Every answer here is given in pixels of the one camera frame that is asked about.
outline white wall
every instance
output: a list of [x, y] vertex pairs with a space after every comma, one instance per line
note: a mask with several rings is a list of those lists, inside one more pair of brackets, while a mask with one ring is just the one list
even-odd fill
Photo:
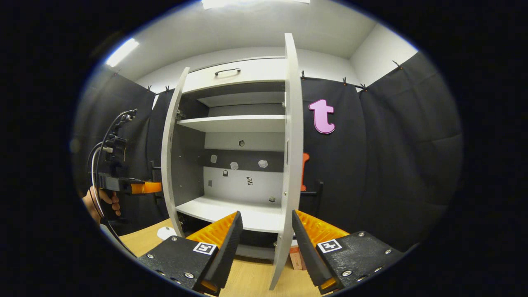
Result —
[[350, 58], [361, 83], [370, 85], [416, 54], [418, 50], [405, 39], [377, 24]]
[[[239, 48], [211, 52], [164, 66], [138, 79], [136, 83], [145, 88], [152, 85], [151, 91], [158, 93], [165, 90], [165, 86], [174, 88], [185, 67], [190, 67], [192, 71], [215, 63], [277, 55], [285, 55], [284, 47]], [[360, 81], [347, 59], [302, 49], [297, 49], [297, 56], [299, 76], [300, 71], [304, 70], [306, 77], [336, 81], [343, 81], [343, 78], [346, 77], [347, 82], [359, 85]]]

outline cardboard box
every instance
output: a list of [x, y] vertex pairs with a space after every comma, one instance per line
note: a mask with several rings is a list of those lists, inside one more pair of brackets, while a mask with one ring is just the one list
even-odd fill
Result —
[[300, 255], [300, 250], [296, 239], [291, 241], [290, 258], [294, 270], [303, 270], [303, 260]]

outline black curtain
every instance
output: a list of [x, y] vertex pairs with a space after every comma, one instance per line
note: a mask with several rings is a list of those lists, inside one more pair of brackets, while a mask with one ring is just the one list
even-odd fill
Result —
[[[305, 182], [325, 182], [319, 217], [398, 250], [420, 242], [456, 191], [463, 139], [452, 94], [421, 53], [366, 91], [303, 81]], [[335, 131], [319, 134], [307, 104], [326, 99]]]
[[[87, 82], [79, 101], [72, 135], [73, 176], [80, 196], [91, 185], [87, 160], [90, 150], [102, 141], [108, 127], [121, 112], [137, 108], [136, 118], [126, 123], [118, 133], [126, 138], [127, 148], [124, 167], [119, 177], [152, 180], [147, 164], [146, 143], [149, 119], [155, 94], [113, 71], [97, 69]], [[109, 172], [104, 162], [100, 172]], [[153, 194], [129, 196], [118, 193], [121, 217], [117, 217], [110, 205], [102, 203], [105, 215], [118, 235], [127, 234], [151, 226], [162, 219]]]

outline metal handle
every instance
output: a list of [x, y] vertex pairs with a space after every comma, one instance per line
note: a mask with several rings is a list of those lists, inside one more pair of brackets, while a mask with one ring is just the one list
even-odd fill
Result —
[[214, 73], [214, 75], [216, 75], [216, 76], [217, 76], [217, 75], [218, 75], [218, 73], [220, 73], [220, 72], [224, 72], [224, 71], [230, 71], [230, 70], [236, 70], [237, 72], [240, 72], [240, 68], [234, 68], [234, 69], [225, 69], [225, 70], [222, 70], [222, 71], [217, 71], [217, 72], [215, 72], [215, 73]]

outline table surface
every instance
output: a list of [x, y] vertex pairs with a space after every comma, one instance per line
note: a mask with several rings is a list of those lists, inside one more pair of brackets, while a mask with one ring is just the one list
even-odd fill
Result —
[[[162, 242], [157, 236], [160, 228], [172, 227], [170, 219], [134, 233], [120, 236], [121, 241], [137, 256], [142, 256]], [[322, 296], [306, 270], [294, 270], [291, 260], [286, 260], [279, 282], [269, 291], [273, 264], [271, 260], [236, 256], [225, 288], [220, 297], [269, 296], [269, 297], [316, 297]]]

